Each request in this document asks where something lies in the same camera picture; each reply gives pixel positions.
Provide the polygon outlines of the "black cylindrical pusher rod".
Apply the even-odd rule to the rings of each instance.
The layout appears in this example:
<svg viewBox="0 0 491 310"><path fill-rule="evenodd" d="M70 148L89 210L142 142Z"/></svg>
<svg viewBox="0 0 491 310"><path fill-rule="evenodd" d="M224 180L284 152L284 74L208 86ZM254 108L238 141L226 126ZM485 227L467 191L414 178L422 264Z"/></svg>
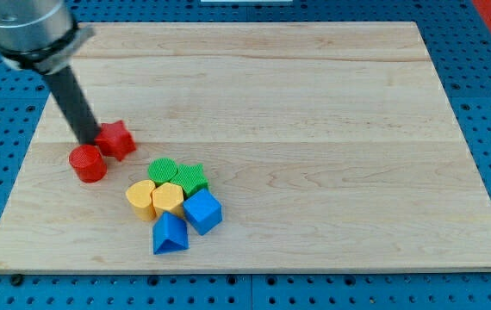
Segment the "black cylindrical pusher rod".
<svg viewBox="0 0 491 310"><path fill-rule="evenodd" d="M43 79L78 143L95 145L101 128L72 68L68 65L53 74L44 75Z"/></svg>

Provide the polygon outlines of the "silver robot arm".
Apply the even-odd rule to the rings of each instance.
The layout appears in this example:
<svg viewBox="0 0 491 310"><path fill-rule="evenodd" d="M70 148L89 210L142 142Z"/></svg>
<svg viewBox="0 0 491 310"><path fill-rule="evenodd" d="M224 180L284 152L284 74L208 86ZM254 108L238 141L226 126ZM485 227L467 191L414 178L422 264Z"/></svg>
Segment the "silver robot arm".
<svg viewBox="0 0 491 310"><path fill-rule="evenodd" d="M63 0L0 0L0 53L15 70L40 74L81 145L100 133L71 58L94 36L81 27Z"/></svg>

